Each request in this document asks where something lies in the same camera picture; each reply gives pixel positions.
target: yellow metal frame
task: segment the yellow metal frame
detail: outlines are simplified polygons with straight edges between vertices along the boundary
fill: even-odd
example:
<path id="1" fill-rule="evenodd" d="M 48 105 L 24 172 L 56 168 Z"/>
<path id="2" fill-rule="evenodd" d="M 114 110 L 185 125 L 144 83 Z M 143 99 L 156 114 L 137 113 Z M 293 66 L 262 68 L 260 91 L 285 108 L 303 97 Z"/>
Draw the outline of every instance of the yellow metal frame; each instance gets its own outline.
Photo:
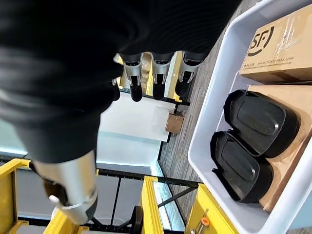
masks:
<path id="1" fill-rule="evenodd" d="M 140 206 L 143 208 L 143 234 L 164 233 L 155 197 L 154 182 L 158 182 L 157 177 L 145 176 L 140 200 Z"/>
<path id="2" fill-rule="evenodd" d="M 204 214 L 210 224 L 203 229 L 203 234 L 238 233 L 207 187 L 204 184 L 199 184 L 185 233 L 190 233 L 190 230 L 198 225 Z"/>
<path id="3" fill-rule="evenodd" d="M 15 234 L 22 225 L 28 225 L 27 221 L 17 220 L 16 205 L 16 169 L 29 168 L 30 160 L 13 159 L 0 167 L 0 233 Z M 143 208 L 143 234 L 163 234 L 163 227 L 156 201 L 154 183 L 157 177 L 146 176 L 144 178 L 140 206 Z M 199 184 L 196 199 L 192 207 L 190 218 L 186 227 L 186 233 L 195 228 L 200 219 L 206 216 L 209 226 L 204 229 L 204 234 L 237 234 L 231 221 L 228 219 L 219 204 L 208 191 L 207 187 Z M 69 220 L 62 211 L 58 210 L 45 229 L 45 234 L 81 234 L 88 231 L 88 227 L 82 227 Z"/>
<path id="4" fill-rule="evenodd" d="M 28 222 L 17 219 L 16 169 L 29 167 L 30 160 L 13 159 L 0 167 L 0 233 L 16 233 L 21 225 Z"/>
<path id="5" fill-rule="evenodd" d="M 67 218 L 62 211 L 58 210 L 44 230 L 44 234 L 80 234 L 88 230 L 88 227 L 72 223 L 72 221 Z"/>

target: cardboard box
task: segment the cardboard box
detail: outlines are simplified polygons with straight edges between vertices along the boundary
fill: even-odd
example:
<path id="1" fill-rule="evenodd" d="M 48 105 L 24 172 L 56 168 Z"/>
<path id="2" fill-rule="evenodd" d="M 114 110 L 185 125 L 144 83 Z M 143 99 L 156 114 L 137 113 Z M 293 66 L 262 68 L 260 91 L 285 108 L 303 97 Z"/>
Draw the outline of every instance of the cardboard box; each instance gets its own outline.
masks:
<path id="1" fill-rule="evenodd" d="M 263 209 L 271 212 L 291 178 L 312 136 L 312 86 L 251 85 L 249 91 L 259 92 L 292 108 L 300 119 L 297 136 L 280 155 L 266 160 L 273 168 L 273 181 L 259 200 Z"/>
<path id="2" fill-rule="evenodd" d="M 184 117 L 176 114 L 169 114 L 166 131 L 174 134 L 179 134 L 181 132 Z"/>
<path id="3" fill-rule="evenodd" d="M 312 80 L 312 4 L 257 29 L 240 74 L 270 84 Z"/>

